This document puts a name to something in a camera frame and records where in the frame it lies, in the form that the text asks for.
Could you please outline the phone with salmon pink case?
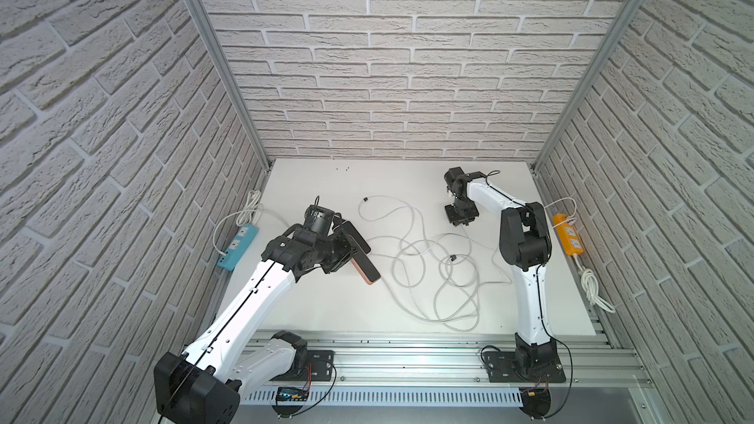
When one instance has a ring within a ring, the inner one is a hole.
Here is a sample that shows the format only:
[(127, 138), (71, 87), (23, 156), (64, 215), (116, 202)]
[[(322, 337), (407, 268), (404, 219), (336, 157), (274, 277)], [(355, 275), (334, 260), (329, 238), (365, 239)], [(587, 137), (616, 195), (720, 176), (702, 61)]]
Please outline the phone with salmon pink case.
[(342, 223), (340, 228), (351, 244), (351, 264), (359, 271), (367, 285), (373, 285), (381, 279), (381, 274), (368, 257), (371, 247), (350, 221)]

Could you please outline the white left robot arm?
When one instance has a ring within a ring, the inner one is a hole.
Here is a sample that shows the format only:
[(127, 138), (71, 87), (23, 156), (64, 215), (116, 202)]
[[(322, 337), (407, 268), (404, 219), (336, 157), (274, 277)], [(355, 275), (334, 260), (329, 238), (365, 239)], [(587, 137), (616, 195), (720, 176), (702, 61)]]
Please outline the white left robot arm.
[(306, 341), (281, 331), (247, 360), (245, 347), (272, 310), (302, 276), (330, 274), (353, 263), (369, 281), (378, 278), (371, 248), (350, 221), (316, 203), (304, 221), (271, 239), (251, 278), (230, 305), (182, 353), (165, 353), (154, 367), (156, 411), (173, 423), (229, 423), (243, 395), (270, 380), (299, 373)]

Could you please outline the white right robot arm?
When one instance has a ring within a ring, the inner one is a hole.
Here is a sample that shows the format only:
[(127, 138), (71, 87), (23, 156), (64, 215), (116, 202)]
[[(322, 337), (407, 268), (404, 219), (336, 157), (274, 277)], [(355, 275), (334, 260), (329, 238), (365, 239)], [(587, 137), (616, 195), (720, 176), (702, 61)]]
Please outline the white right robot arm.
[(557, 361), (557, 343), (548, 330), (545, 300), (546, 265), (552, 255), (552, 241), (544, 207), (539, 202), (524, 202), (490, 183), (482, 172), (449, 169), (444, 175), (453, 202), (445, 207), (454, 226), (468, 225), (486, 208), (499, 221), (498, 249), (512, 266), (518, 331), (514, 367), (522, 377)]

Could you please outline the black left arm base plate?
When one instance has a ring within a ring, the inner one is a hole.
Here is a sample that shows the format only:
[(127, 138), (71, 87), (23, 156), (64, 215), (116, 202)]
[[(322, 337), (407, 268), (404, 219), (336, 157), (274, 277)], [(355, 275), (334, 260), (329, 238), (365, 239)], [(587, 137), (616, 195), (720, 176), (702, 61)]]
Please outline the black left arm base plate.
[(274, 382), (330, 382), (333, 379), (335, 351), (314, 349), (308, 351), (302, 365), (294, 365), (286, 374), (273, 379)]

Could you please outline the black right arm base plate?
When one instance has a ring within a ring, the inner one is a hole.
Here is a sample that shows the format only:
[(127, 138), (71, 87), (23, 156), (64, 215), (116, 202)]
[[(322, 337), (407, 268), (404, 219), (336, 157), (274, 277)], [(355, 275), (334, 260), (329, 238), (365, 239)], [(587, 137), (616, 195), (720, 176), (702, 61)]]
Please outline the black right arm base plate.
[(567, 377), (559, 357), (551, 351), (526, 355), (523, 351), (481, 353), (482, 363), (491, 383), (565, 383)]

